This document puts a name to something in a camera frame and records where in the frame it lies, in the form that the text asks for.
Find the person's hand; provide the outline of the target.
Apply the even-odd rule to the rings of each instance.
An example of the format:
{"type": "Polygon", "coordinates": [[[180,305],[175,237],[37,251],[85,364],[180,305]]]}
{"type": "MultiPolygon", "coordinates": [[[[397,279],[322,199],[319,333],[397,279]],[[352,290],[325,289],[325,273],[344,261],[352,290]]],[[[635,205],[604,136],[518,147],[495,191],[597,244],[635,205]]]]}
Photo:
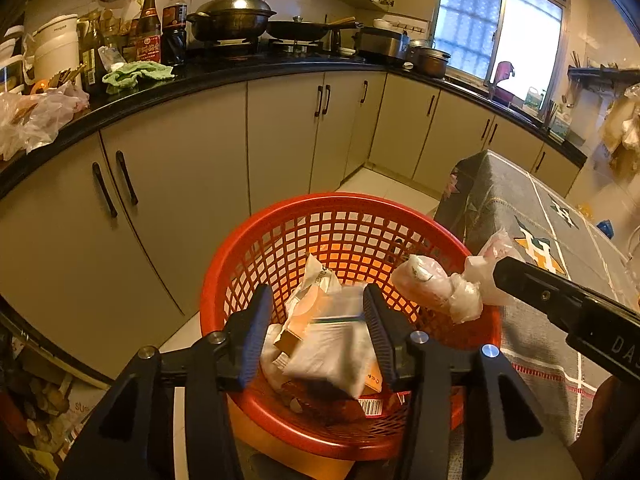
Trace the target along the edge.
{"type": "Polygon", "coordinates": [[[568,447],[583,479],[597,478],[638,418],[639,386],[610,376],[598,388],[579,436],[568,447]]]}

